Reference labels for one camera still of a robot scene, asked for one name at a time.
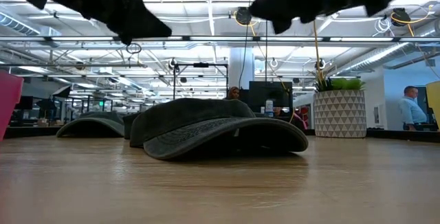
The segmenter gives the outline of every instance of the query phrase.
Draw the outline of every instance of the green plant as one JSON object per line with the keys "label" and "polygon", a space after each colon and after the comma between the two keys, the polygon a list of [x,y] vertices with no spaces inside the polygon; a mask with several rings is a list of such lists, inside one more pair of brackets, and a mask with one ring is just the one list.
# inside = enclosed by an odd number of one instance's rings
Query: green plant
{"label": "green plant", "polygon": [[333,90],[333,81],[327,77],[323,71],[311,72],[315,76],[315,91],[331,91]]}
{"label": "green plant", "polygon": [[333,90],[363,90],[365,82],[359,78],[347,80],[346,78],[338,78],[332,81]]}

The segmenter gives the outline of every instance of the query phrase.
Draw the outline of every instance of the man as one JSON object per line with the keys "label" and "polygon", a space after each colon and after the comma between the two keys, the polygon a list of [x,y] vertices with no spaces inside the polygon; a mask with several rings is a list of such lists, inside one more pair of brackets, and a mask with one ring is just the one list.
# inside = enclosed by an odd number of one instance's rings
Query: man
{"label": "man", "polygon": [[404,123],[405,131],[422,131],[419,125],[426,123],[427,117],[415,99],[419,95],[419,90],[416,87],[405,87],[404,97],[399,101],[399,109],[401,119]]}

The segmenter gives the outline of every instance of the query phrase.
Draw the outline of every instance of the pink object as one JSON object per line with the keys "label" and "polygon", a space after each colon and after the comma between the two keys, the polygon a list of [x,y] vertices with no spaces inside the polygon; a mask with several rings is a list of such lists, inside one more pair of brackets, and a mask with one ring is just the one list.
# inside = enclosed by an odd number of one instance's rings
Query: pink object
{"label": "pink object", "polygon": [[20,102],[23,79],[0,70],[0,142],[6,132],[12,112]]}

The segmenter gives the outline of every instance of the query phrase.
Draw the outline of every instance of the person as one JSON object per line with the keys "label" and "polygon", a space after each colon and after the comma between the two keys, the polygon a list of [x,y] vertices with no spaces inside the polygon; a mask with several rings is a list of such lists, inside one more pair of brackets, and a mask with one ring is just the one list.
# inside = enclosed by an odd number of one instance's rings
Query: person
{"label": "person", "polygon": [[427,117],[415,99],[419,95],[416,87],[408,86],[404,89],[404,96],[399,101],[401,120],[404,123],[404,131],[422,131],[420,124],[426,123]]}
{"label": "person", "polygon": [[231,87],[228,92],[228,96],[225,100],[238,100],[240,97],[240,89],[238,87]]}
{"label": "person", "polygon": [[[281,107],[274,107],[274,117],[287,117],[288,120],[292,118],[292,115],[290,113],[284,112]],[[304,122],[304,120],[294,113],[294,118],[291,121],[291,124],[298,127],[300,130],[305,131],[307,130],[307,125]]]}

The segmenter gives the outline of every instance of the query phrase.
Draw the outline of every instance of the light blue shirt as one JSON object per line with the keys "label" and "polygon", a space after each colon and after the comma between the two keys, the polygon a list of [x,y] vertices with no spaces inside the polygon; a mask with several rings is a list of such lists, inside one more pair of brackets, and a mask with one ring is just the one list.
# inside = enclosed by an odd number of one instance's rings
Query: light blue shirt
{"label": "light blue shirt", "polygon": [[417,124],[426,122],[426,114],[413,98],[403,97],[399,101],[401,121],[405,124]]}

